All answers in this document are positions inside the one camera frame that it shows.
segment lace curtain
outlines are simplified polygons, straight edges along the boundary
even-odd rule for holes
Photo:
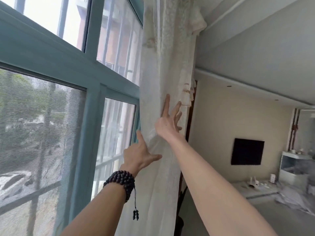
[[[180,169],[169,145],[156,136],[164,98],[170,107],[181,100],[180,126],[186,131],[191,105],[196,36],[206,27],[195,0],[144,0],[144,36],[140,72],[141,132],[152,153],[163,158],[142,170],[136,179],[139,221],[132,220],[134,194],[125,204],[115,235],[174,234]]]

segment blue window frame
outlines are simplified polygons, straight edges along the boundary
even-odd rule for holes
[[[143,3],[128,2],[142,24]],[[69,176],[73,189],[63,222],[54,226],[57,234],[91,200],[105,99],[135,106],[131,142],[140,127],[139,87],[97,61],[103,7],[104,0],[88,0],[81,51],[0,1],[0,68],[86,91],[77,163]],[[65,16],[61,14],[60,20],[64,24]]]

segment curtain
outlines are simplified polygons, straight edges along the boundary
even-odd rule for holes
[[[155,133],[164,98],[170,108],[181,100],[179,123],[186,131],[191,105],[191,76],[196,36],[206,27],[195,0],[144,0],[143,44],[140,63],[140,124],[149,151],[163,158],[136,178],[139,221],[132,220],[134,194],[125,204],[116,231],[119,236],[174,234],[180,169],[170,146]]]

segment black screen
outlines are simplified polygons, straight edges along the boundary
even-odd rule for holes
[[[260,165],[265,142],[234,139],[231,165]]]

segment car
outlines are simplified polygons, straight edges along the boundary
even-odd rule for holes
[[[4,200],[22,192],[23,187],[33,184],[30,171],[12,171],[0,174],[0,200]]]

